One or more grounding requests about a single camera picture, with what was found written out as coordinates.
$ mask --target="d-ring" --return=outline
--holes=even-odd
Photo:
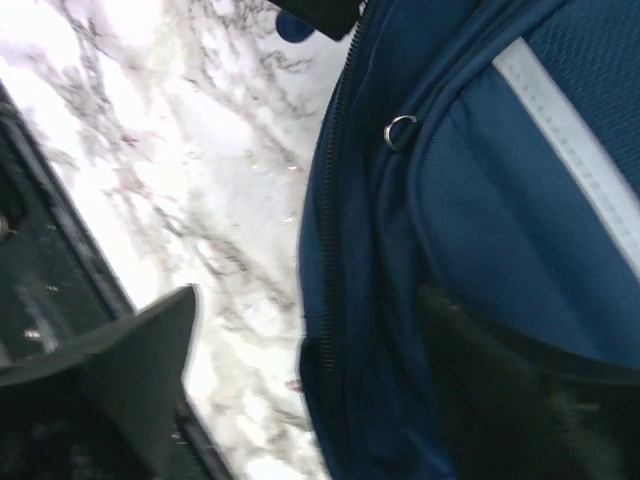
[[[391,140],[391,129],[396,123],[402,120],[411,120],[411,123],[416,123],[418,121],[418,119],[414,115],[401,115],[399,117],[394,118],[391,121],[391,123],[385,127],[384,141],[387,142],[387,145],[389,145],[389,148],[394,152],[398,151],[398,149],[396,148],[396,146],[393,144],[393,141]]]

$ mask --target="white marble surface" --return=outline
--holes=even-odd
[[[323,478],[295,250],[346,45],[260,0],[1,0],[0,78],[138,307],[184,283],[186,383],[238,478]]]

